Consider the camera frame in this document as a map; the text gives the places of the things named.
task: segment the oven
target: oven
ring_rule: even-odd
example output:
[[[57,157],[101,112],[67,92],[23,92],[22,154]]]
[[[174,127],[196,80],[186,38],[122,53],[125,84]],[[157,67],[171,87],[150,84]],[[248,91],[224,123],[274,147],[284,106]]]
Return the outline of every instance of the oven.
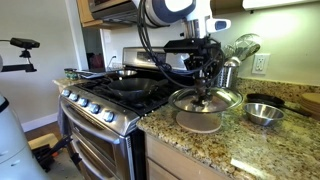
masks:
[[[166,60],[161,49],[158,54]],[[170,57],[174,61],[172,64],[177,64],[174,68],[181,69],[181,63],[177,63],[180,56],[174,58],[171,54]],[[64,135],[72,136],[69,155],[86,179],[146,179],[144,133],[136,127],[136,122],[165,105],[170,95],[181,89],[168,82],[138,99],[115,95],[108,88],[113,81],[148,78],[159,82],[165,79],[142,48],[125,48],[123,63],[126,70],[137,73],[129,77],[109,73],[107,78],[68,86],[60,95],[60,111],[63,112],[63,118],[58,119],[60,129],[64,129]],[[176,77],[175,80],[193,82],[191,77]]]
[[[93,119],[90,114],[77,109],[67,99],[60,99],[72,132],[69,154],[79,155],[79,168],[84,176],[89,174],[91,179],[145,179],[143,132],[135,129],[121,136],[108,127],[90,122]]]

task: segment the cable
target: cable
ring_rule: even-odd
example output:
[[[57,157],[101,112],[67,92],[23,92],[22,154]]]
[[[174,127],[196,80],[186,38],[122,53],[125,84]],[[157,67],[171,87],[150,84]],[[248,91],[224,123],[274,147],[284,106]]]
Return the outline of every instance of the cable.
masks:
[[[206,82],[205,85],[209,85],[211,84],[220,74],[222,68],[223,68],[223,62],[225,61],[225,56],[223,51],[221,50],[221,48],[216,48],[213,45],[209,45],[209,46],[205,46],[205,49],[209,50],[210,48],[214,48],[218,51],[218,53],[215,54],[214,57],[212,57],[212,59],[208,59],[205,64],[203,64],[202,66],[193,69],[193,70],[188,70],[186,72],[177,72],[177,71],[173,71],[172,67],[170,64],[168,63],[164,63],[158,60],[158,57],[156,56],[156,54],[153,52],[152,50],[152,46],[150,44],[150,39],[149,39],[149,34],[148,34],[148,27],[151,28],[159,28],[159,27],[152,27],[149,24],[146,23],[146,0],[141,0],[139,3],[139,7],[138,7],[138,17],[137,17],[137,28],[138,28],[138,34],[139,34],[139,38],[140,38],[140,42],[143,46],[143,48],[145,49],[145,51],[147,52],[148,56],[152,59],[152,61],[155,63],[155,65],[159,68],[159,70],[164,74],[164,76],[169,79],[171,82],[184,87],[184,88],[190,88],[190,87],[195,87],[193,86],[187,86],[184,84],[181,84],[175,80],[173,80],[167,73],[166,71],[170,71],[174,74],[178,74],[178,75],[190,75],[193,73],[197,73],[200,72],[202,70],[207,69],[208,67],[210,67],[210,65],[212,65],[212,63],[214,63],[214,60],[217,58],[217,56],[220,54],[222,56],[222,59],[219,60],[220,64],[218,64],[218,66],[215,68],[215,70],[218,70],[218,73],[212,78],[210,79],[208,82]],[[213,38],[208,38],[209,41],[214,41],[217,44],[220,44],[220,42],[216,41]]]

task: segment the stainless steel bowl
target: stainless steel bowl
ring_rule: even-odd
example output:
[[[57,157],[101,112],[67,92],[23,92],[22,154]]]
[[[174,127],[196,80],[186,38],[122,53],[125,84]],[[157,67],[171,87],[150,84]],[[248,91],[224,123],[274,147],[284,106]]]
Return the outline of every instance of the stainless steel bowl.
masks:
[[[283,111],[273,106],[260,103],[247,103],[243,109],[253,123],[270,126],[284,117]]]

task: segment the wooden cabinet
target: wooden cabinet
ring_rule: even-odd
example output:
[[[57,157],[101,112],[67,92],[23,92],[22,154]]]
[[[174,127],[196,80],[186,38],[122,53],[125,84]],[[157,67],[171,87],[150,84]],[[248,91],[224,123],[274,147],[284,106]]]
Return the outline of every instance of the wooden cabinet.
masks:
[[[242,7],[243,0],[210,0],[212,15],[235,13],[245,11]]]
[[[149,180],[229,179],[148,134],[145,138]]]
[[[119,23],[108,23],[102,20],[93,19],[91,12],[89,10],[88,0],[77,0],[79,17],[82,27],[94,27],[102,29],[119,29],[129,27],[129,25],[119,24]]]
[[[89,10],[88,0],[77,0],[77,4],[82,27],[95,27],[112,30],[130,26],[126,24],[103,22],[102,20],[93,19]],[[213,16],[244,11],[242,8],[242,0],[211,0],[210,6]]]

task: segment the black frying pan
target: black frying pan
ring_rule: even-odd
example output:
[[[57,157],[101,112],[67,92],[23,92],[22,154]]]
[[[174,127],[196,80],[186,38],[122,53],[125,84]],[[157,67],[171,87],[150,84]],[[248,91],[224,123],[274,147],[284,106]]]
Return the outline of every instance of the black frying pan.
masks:
[[[270,96],[270,95],[266,95],[266,94],[258,94],[258,93],[254,93],[254,94],[247,94],[247,101],[251,102],[251,103],[263,103],[263,104],[267,104],[270,106],[274,106],[277,108],[285,108],[288,109],[290,111],[293,111],[295,113],[301,114],[303,116],[311,116],[310,113],[308,112],[304,112],[304,111],[300,111],[298,109],[292,109],[288,106],[285,105],[285,101],[277,98],[275,96]]]
[[[121,99],[134,101],[156,91],[159,86],[168,83],[167,79],[156,81],[147,78],[128,78],[109,83],[107,88]]]

